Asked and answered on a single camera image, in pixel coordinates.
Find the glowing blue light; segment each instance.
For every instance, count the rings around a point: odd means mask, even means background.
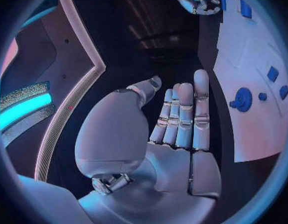
[[[23,117],[24,115],[35,111],[52,102],[50,94],[44,94],[34,97],[30,100],[24,101],[15,105],[0,114],[0,130],[14,122],[15,120]]]

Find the white wall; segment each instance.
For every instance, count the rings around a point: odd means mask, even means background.
[[[288,133],[288,96],[282,100],[279,95],[281,86],[288,85],[282,57],[273,36],[253,8],[249,19],[238,12],[239,6],[237,0],[226,0],[214,66],[228,105],[241,87],[249,88],[253,96],[247,112],[229,107],[235,162],[282,151]],[[267,78],[271,66],[279,71],[274,83]],[[258,99],[260,92],[267,93],[265,102]]]

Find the white panel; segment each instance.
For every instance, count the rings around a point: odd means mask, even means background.
[[[288,97],[283,101],[279,90],[288,85],[288,77],[272,35],[253,8],[249,19],[237,11],[237,0],[226,0],[226,4],[214,72],[228,105],[241,87],[252,93],[247,112],[229,107],[234,159],[243,162],[282,151],[288,133]],[[267,77],[270,66],[279,71],[274,83]],[[260,92],[267,93],[266,101],[258,99]]]

